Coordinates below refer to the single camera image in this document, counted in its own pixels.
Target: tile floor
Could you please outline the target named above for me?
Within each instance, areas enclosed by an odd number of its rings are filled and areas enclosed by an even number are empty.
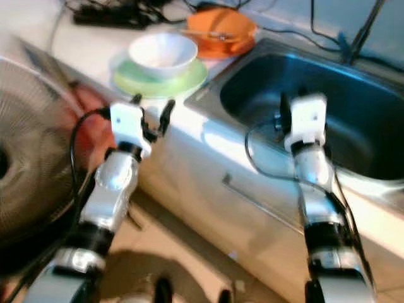
[[[232,285],[237,302],[285,303],[145,193],[137,191],[132,201],[130,212],[142,229],[127,219],[118,231],[100,287],[101,303],[118,302],[147,277],[159,276],[170,278],[176,303],[214,303]]]

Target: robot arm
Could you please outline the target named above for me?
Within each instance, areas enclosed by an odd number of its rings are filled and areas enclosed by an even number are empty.
[[[76,230],[34,281],[24,303],[92,302],[109,247],[136,189],[139,163],[151,153],[148,141],[154,142],[164,134],[173,107],[171,100],[160,118],[165,124],[159,131],[152,131],[140,107],[128,103],[111,105],[112,132],[118,147],[108,152],[97,169]]]
[[[297,98],[290,111],[292,127],[285,147],[303,181],[299,211],[311,275],[306,302],[375,302],[370,267],[352,213],[323,149],[326,99],[320,94]]]

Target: black cable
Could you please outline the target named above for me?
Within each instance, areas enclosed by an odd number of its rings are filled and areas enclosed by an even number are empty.
[[[321,33],[319,31],[317,31],[314,28],[314,0],[311,0],[311,5],[310,5],[310,28],[311,28],[311,32],[317,36],[322,36],[332,42],[334,42],[337,46],[340,46],[339,41],[336,38],[330,37],[328,35],[326,35],[325,33]]]
[[[20,290],[26,285],[29,284],[33,279],[40,273],[42,268],[51,260],[54,253],[57,249],[59,249],[63,243],[66,241],[68,236],[75,230],[78,220],[80,219],[80,210],[81,203],[79,201],[79,188],[78,181],[76,175],[76,167],[75,167],[75,155],[74,155],[74,143],[76,141],[76,136],[80,126],[83,124],[84,120],[94,114],[100,114],[104,118],[109,117],[109,108],[104,107],[102,109],[95,109],[87,112],[83,115],[79,121],[74,126],[71,136],[70,136],[70,168],[71,168],[71,179],[72,179],[72,190],[73,190],[73,207],[74,207],[74,215],[71,225],[68,231],[58,240],[53,243],[48,249],[46,249],[32,264],[28,267],[25,274],[20,278],[20,281],[13,289],[13,292],[10,296],[4,301],[4,303],[12,303],[15,297],[18,295]]]
[[[185,3],[185,5],[189,8],[189,10],[194,13],[196,11],[196,6],[192,5],[191,3],[188,2],[188,0],[182,0],[182,2]]]
[[[241,9],[243,6],[245,6],[247,3],[250,3],[251,0],[245,0],[243,3],[241,3],[241,0],[239,0],[238,5],[235,7],[235,9],[239,10]]]
[[[49,62],[52,64],[54,71],[57,73],[57,74],[54,74],[54,76],[57,77],[58,80],[61,81],[62,83],[69,83],[69,81],[68,81],[68,77],[66,76],[66,74],[64,73],[64,71],[62,70],[59,63],[57,62],[57,60],[54,57],[53,45],[54,45],[54,40],[55,40],[55,36],[57,33],[57,29],[59,28],[59,25],[62,21],[62,17],[63,17],[63,14],[64,14],[66,8],[73,9],[68,5],[68,0],[61,0],[61,9],[56,16],[56,19],[54,21],[54,24],[52,26],[52,29],[50,31],[50,35],[49,35],[49,38],[48,38],[47,44],[46,44],[46,52],[48,53],[48,55],[50,55]]]
[[[261,170],[261,169],[256,165],[256,163],[255,163],[253,157],[251,156],[251,152],[250,152],[250,148],[249,148],[249,137],[250,137],[250,135],[251,135],[254,131],[256,131],[258,128],[260,128],[260,127],[262,127],[262,126],[265,126],[265,125],[272,124],[273,121],[274,121],[274,119],[271,119],[271,120],[261,121],[261,122],[255,124],[253,127],[251,127],[251,128],[247,131],[247,133],[246,133],[246,135],[245,135],[245,137],[244,137],[244,149],[245,149],[245,151],[246,151],[246,155],[247,155],[248,161],[250,162],[251,166],[252,166],[257,172],[259,172],[260,174],[262,174],[262,175],[264,175],[264,176],[266,176],[266,177],[269,177],[269,178],[272,178],[272,179],[279,179],[279,180],[283,180],[283,181],[292,181],[292,182],[296,182],[296,183],[307,184],[307,185],[310,185],[310,186],[312,186],[312,187],[314,187],[314,188],[316,188],[316,189],[318,189],[318,190],[320,190],[321,192],[323,192],[323,193],[326,194],[327,191],[326,191],[323,187],[321,187],[321,186],[319,186],[319,185],[317,185],[317,184],[315,184],[315,183],[312,183],[312,182],[307,181],[307,180],[304,180],[304,179],[299,179],[299,178],[296,178],[296,177],[290,177],[289,175],[276,175],[276,174],[271,174],[271,173],[269,173],[269,172],[265,172],[265,171]],[[351,210],[351,208],[350,208],[350,206],[349,206],[349,204],[348,204],[348,201],[347,201],[347,199],[346,199],[346,197],[345,197],[345,195],[344,195],[344,193],[343,193],[343,189],[342,189],[340,180],[339,180],[339,178],[338,178],[338,175],[336,174],[335,168],[334,168],[333,170],[334,170],[335,182],[336,182],[338,191],[340,192],[340,195],[341,195],[341,197],[342,197],[342,201],[340,201],[339,199],[337,199],[336,202],[338,202],[338,203],[340,204],[340,206],[342,207],[342,209],[344,209],[345,218],[348,220],[348,221],[347,221],[348,228],[350,229],[351,234],[352,234],[352,235],[354,236],[354,238],[355,238],[355,239],[354,239],[354,241],[355,241],[355,248],[358,250],[358,253],[359,253],[360,257],[361,257],[361,260],[364,262],[365,270],[366,270],[367,274],[369,275],[369,278],[371,279],[371,282],[374,283],[370,265],[369,265],[369,263],[366,261],[365,252],[364,252],[364,250],[363,250],[362,241],[361,241],[361,239],[360,239],[359,231],[358,231],[357,226],[356,226],[354,214],[352,213],[352,210]]]
[[[322,46],[320,44],[318,44],[318,42],[314,41],[312,38],[308,37],[307,35],[304,35],[303,33],[299,33],[296,32],[294,30],[274,30],[272,28],[267,28],[267,27],[261,27],[263,30],[267,30],[269,32],[273,32],[273,33],[292,33],[294,35],[298,35],[300,37],[305,38],[306,40],[310,41],[312,44],[314,44],[315,46],[317,46],[318,48],[327,51],[327,52],[339,52],[339,49],[330,49],[328,47]]]

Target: metal handle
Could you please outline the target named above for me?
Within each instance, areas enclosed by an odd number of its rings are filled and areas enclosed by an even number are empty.
[[[239,195],[240,197],[242,197],[244,200],[246,200],[248,203],[254,205],[256,208],[258,208],[259,210],[263,211],[264,213],[266,213],[267,215],[271,216],[272,218],[274,218],[276,221],[286,225],[287,227],[289,227],[290,229],[294,230],[295,232],[297,232],[300,235],[303,235],[303,231],[302,231],[302,227],[301,226],[296,226],[296,224],[294,222],[289,222],[286,218],[282,218],[279,215],[277,215],[276,213],[274,213],[273,211],[271,211],[268,207],[266,207],[265,205],[262,205],[261,203],[255,201],[254,199],[252,199],[252,197],[250,197],[248,194],[243,193],[242,191],[240,191],[239,189],[237,189],[236,187],[234,187],[231,184],[232,181],[232,176],[229,173],[226,173],[222,179],[222,184],[229,189],[230,191],[232,191],[233,193]]]

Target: sink basin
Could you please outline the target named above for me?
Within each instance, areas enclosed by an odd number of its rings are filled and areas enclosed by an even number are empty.
[[[315,92],[327,98],[326,140],[343,186],[404,214],[404,86],[263,39],[185,105],[245,133],[273,118],[281,94]],[[275,130],[265,136],[286,153]]]
[[[327,142],[337,165],[374,179],[404,177],[404,97],[370,79],[295,54],[268,54],[233,75],[220,100],[251,126],[274,116],[281,93],[315,92],[327,97]]]

